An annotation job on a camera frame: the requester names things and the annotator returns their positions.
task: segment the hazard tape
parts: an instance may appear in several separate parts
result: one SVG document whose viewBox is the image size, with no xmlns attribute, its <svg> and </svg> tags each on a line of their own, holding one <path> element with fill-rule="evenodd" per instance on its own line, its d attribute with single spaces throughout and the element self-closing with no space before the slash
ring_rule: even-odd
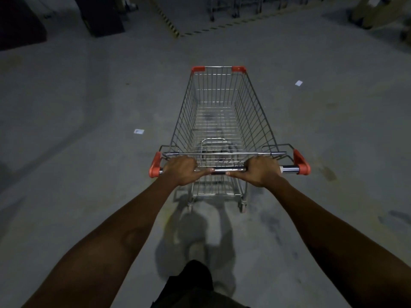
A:
<svg viewBox="0 0 411 308">
<path fill-rule="evenodd" d="M 286 7 L 285 9 L 277 10 L 274 13 L 257 14 L 257 15 L 254 15 L 254 16 L 250 17 L 250 18 L 246 18 L 246 19 L 237 18 L 237 19 L 234 19 L 234 20 L 232 20 L 232 22 L 229 22 L 227 24 L 218 25 L 218 26 L 215 26 L 215 27 L 210 27 L 210 28 L 207 28 L 207 29 L 201 29 L 201 30 L 192 31 L 192 32 L 186 32 L 186 33 L 182 34 L 177 30 L 177 28 L 167 18 L 167 16 L 164 14 L 164 12 L 158 6 L 157 2 L 155 0 L 150 0 L 150 2 L 156 8 L 157 12 L 161 15 L 163 20 L 166 22 L 168 28 L 170 29 L 170 31 L 172 32 L 174 38 L 176 38 L 176 39 L 177 38 L 183 38 L 183 37 L 186 37 L 186 36 L 193 36 L 193 35 L 196 35 L 196 34 L 202 34 L 202 33 L 212 31 L 212 30 L 225 29 L 225 28 L 232 27 L 232 26 L 235 26 L 235 25 L 241 25 L 241 24 L 245 24 L 245 23 L 248 23 L 248 22 L 263 20 L 263 19 L 267 19 L 267 18 L 270 18 L 270 17 L 278 16 L 278 15 L 293 13 L 293 12 L 297 12 L 299 10 L 312 9 L 312 8 L 317 7 L 317 6 L 324 3 L 323 1 L 317 1 L 317 2 L 309 2 L 306 5 Z"/>
</svg>

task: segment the white paper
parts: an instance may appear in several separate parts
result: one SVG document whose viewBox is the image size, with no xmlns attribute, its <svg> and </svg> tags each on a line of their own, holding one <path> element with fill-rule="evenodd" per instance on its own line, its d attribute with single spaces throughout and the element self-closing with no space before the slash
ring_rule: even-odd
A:
<svg viewBox="0 0 411 308">
<path fill-rule="evenodd" d="M 368 0 L 368 5 L 372 6 L 372 7 L 376 7 L 381 0 Z"/>
</svg>

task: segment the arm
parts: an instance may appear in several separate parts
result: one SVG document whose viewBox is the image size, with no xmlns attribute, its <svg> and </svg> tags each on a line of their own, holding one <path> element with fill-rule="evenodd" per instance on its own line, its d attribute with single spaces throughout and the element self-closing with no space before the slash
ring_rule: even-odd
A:
<svg viewBox="0 0 411 308">
<path fill-rule="evenodd" d="M 229 176 L 266 187 L 290 215 L 308 250 L 353 307 L 411 307 L 411 268 L 280 177 L 277 161 L 249 159 Z"/>
<path fill-rule="evenodd" d="M 151 186 L 63 256 L 23 308 L 110 307 L 168 196 L 212 171 L 196 166 L 186 156 L 170 160 Z"/>
</svg>

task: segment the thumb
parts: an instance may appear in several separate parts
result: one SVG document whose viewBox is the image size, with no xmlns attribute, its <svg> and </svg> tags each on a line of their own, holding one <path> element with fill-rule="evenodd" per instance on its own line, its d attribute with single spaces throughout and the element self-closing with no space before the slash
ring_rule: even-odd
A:
<svg viewBox="0 0 411 308">
<path fill-rule="evenodd" d="M 244 181 L 247 181 L 247 172 L 242 172 L 242 171 L 231 171 L 231 172 L 226 172 L 227 176 L 233 177 L 233 178 L 239 178 Z"/>
<path fill-rule="evenodd" d="M 204 170 L 198 171 L 198 172 L 194 172 L 194 178 L 195 180 L 198 180 L 199 178 L 209 175 L 214 171 L 214 169 L 212 167 L 210 168 L 206 168 Z"/>
</svg>

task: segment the red plastic corner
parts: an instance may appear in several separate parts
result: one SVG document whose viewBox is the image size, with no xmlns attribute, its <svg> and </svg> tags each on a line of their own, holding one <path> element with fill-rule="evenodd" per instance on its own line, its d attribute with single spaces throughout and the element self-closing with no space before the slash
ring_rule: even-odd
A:
<svg viewBox="0 0 411 308">
<path fill-rule="evenodd" d="M 206 71 L 205 66 L 195 66 L 191 68 L 191 72 L 199 72 L 199 71 Z"/>
<path fill-rule="evenodd" d="M 300 168 L 298 175 L 309 175 L 311 173 L 311 167 L 301 155 L 301 153 L 297 150 L 293 150 L 294 155 L 294 165 L 297 165 Z"/>
<path fill-rule="evenodd" d="M 161 152 L 157 151 L 154 155 L 154 159 L 151 162 L 150 169 L 148 170 L 148 175 L 150 178 L 158 177 L 160 175 L 160 162 L 161 162 Z"/>
<path fill-rule="evenodd" d="M 242 73 L 246 73 L 247 70 L 245 69 L 244 66 L 232 66 L 231 67 L 231 71 L 232 72 L 242 72 Z"/>
</svg>

